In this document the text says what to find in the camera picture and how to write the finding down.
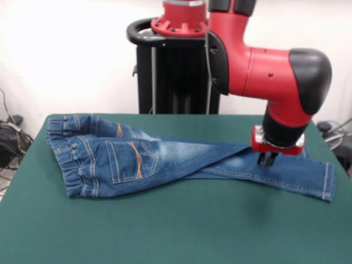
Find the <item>green tabletop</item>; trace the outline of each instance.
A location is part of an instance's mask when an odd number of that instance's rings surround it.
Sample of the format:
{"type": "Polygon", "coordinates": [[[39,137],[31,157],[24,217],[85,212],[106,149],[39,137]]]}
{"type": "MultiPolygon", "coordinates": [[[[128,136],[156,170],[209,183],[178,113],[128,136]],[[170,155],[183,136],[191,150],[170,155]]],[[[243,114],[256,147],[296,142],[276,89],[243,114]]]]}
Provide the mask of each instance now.
{"type": "MultiPolygon", "coordinates": [[[[250,142],[258,116],[101,115],[151,135],[250,142]]],[[[237,180],[180,180],[113,199],[70,199],[46,123],[0,203],[1,263],[352,263],[352,183],[335,165],[331,203],[237,180]]]]}

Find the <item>black cable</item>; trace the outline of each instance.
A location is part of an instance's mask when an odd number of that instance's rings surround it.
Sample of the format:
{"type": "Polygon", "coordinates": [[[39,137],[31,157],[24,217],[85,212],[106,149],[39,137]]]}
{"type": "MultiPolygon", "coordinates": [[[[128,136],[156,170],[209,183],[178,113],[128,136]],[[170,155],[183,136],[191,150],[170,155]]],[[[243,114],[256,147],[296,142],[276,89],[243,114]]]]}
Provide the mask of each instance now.
{"type": "Polygon", "coordinates": [[[8,113],[9,111],[7,110],[7,106],[6,106],[5,93],[1,88],[0,88],[0,92],[2,93],[2,100],[3,100],[4,108],[5,108],[6,112],[8,113]]]}
{"type": "Polygon", "coordinates": [[[350,119],[348,119],[345,123],[342,123],[340,126],[338,126],[337,128],[331,130],[327,136],[330,136],[331,134],[333,134],[334,132],[338,131],[340,128],[343,128],[345,125],[347,125],[348,123],[352,122],[352,117],[350,119]]]}
{"type": "MultiPolygon", "coordinates": [[[[0,92],[3,95],[5,111],[9,118],[13,120],[8,112],[5,93],[2,89],[0,89],[0,92]]],[[[13,121],[13,123],[0,121],[0,172],[3,169],[15,171],[17,167],[10,167],[10,162],[14,158],[18,158],[17,163],[19,165],[32,143],[33,138],[18,128],[15,121],[13,121]]]]}
{"type": "Polygon", "coordinates": [[[3,191],[5,191],[7,188],[9,188],[9,186],[5,186],[4,188],[1,188],[1,189],[0,189],[0,193],[3,192],[3,191]]]}
{"type": "Polygon", "coordinates": [[[2,179],[4,179],[4,180],[9,180],[9,181],[11,182],[11,179],[10,179],[10,178],[7,178],[7,177],[5,177],[5,176],[3,176],[3,175],[0,175],[0,178],[2,178],[2,179]]]}

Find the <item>red robot arm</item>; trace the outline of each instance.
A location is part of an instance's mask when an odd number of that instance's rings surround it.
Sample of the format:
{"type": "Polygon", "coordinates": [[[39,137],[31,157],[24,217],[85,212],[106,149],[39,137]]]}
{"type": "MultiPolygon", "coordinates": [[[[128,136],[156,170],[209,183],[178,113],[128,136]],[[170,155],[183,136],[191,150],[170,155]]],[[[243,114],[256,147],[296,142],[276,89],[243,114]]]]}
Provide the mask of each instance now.
{"type": "Polygon", "coordinates": [[[224,95],[267,100],[263,125],[253,130],[252,147],[276,153],[273,156],[297,155],[303,148],[297,145],[299,139],[327,96],[331,65],[325,54],[314,49],[247,46],[244,33],[255,3],[210,0],[206,46],[212,86],[224,95]]]}

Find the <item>denim pants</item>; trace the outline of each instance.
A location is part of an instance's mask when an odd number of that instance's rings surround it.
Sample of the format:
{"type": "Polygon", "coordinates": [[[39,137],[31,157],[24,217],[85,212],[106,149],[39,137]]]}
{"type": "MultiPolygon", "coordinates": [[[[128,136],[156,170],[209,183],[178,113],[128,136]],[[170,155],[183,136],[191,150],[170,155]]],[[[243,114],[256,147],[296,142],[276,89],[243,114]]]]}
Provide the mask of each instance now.
{"type": "Polygon", "coordinates": [[[260,167],[248,145],[155,137],[98,115],[50,119],[47,141],[69,197],[115,197],[179,179],[248,180],[326,201],[335,190],[333,166],[307,150],[260,167]]]}

